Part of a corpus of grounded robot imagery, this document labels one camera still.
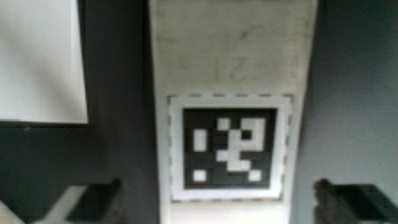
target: qr code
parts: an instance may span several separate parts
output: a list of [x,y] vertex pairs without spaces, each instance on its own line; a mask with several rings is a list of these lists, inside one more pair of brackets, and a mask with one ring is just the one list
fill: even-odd
[[184,109],[184,188],[268,188],[275,109]]
[[172,200],[278,198],[286,97],[172,97]]

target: dashed border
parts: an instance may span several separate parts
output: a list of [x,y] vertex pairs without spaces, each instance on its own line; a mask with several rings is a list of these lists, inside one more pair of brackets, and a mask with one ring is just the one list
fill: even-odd
[[289,137],[291,137],[291,125],[293,125],[293,103],[294,103],[294,97],[293,94],[268,94],[268,93],[259,93],[259,94],[246,94],[246,93],[236,93],[236,94],[223,94],[223,93],[209,93],[209,94],[200,94],[200,93],[190,93],[190,94],[168,94],[167,95],[167,137],[168,137],[168,146],[167,146],[167,150],[168,150],[168,180],[170,180],[170,186],[172,186],[172,181],[174,181],[174,177],[172,177],[172,166],[175,165],[174,161],[172,161],[172,131],[170,131],[170,127],[172,127],[172,115],[170,115],[170,101],[172,98],[175,97],[191,97],[191,98],[222,98],[222,97],[236,97],[236,99],[239,98],[268,98],[268,97],[284,97],[289,98],[289,110],[287,112],[287,122],[286,122],[286,136],[284,136],[284,155],[282,155],[282,175],[280,175],[280,194],[277,198],[232,198],[232,199],[191,199],[191,200],[177,200],[172,199],[172,191],[168,192],[170,194],[170,201],[172,203],[202,203],[202,202],[264,202],[264,201],[280,201],[282,200],[282,191],[284,191],[284,180],[286,180],[286,164],[287,164],[287,148],[289,148]]

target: dark wall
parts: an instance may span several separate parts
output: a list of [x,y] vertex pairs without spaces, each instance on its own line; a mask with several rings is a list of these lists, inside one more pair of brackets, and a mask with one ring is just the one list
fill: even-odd
[[398,2],[319,1],[293,224],[319,178],[371,183],[398,204]]
[[120,177],[127,218],[158,223],[145,23],[142,0],[81,1],[90,125],[0,127],[0,200],[26,222],[71,184]]

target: black square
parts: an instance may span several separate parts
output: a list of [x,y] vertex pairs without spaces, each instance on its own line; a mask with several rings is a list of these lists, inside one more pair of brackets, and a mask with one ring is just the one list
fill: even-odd
[[[239,152],[239,160],[250,161],[250,170],[261,171],[257,181],[248,181],[246,171],[227,171],[227,162],[216,161],[216,152],[229,146],[229,131],[239,131],[250,140],[250,130],[241,129],[241,119],[264,119],[261,151]],[[229,120],[227,130],[216,129],[216,120]],[[183,167],[184,189],[268,189],[273,154],[277,108],[183,109]],[[193,131],[206,130],[206,151],[193,150]],[[193,171],[206,170],[206,181],[193,180]]]

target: gray wall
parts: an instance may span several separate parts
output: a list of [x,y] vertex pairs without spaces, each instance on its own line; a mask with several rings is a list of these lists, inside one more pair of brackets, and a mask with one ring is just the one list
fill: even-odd
[[319,6],[293,222],[312,223],[312,183],[373,183],[398,204],[398,2]]

